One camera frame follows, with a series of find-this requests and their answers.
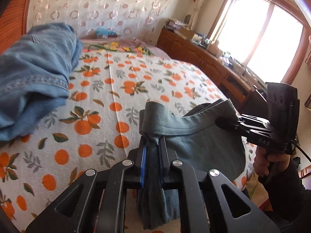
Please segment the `person's right hand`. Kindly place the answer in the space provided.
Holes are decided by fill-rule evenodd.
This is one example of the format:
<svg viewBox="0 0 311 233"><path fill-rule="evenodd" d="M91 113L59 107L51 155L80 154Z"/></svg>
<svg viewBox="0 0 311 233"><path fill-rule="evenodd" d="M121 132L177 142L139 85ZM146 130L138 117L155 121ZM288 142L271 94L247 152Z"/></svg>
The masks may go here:
<svg viewBox="0 0 311 233"><path fill-rule="evenodd" d="M253 162L253 169L259 177L268 176L270 173L269 165L273 163L277 175L285 171L289 165L291 156L279 151L267 152L266 149L257 146L256 156Z"/></svg>

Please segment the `person's right forearm dark sleeve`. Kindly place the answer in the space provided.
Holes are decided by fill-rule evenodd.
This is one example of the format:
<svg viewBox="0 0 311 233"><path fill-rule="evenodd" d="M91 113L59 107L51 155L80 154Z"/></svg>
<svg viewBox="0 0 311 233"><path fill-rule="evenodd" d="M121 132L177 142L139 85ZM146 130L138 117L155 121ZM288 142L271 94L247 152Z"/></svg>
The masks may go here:
<svg viewBox="0 0 311 233"><path fill-rule="evenodd" d="M264 188L272 205L265 214L280 232L310 232L310 190L303 186L292 160Z"/></svg>

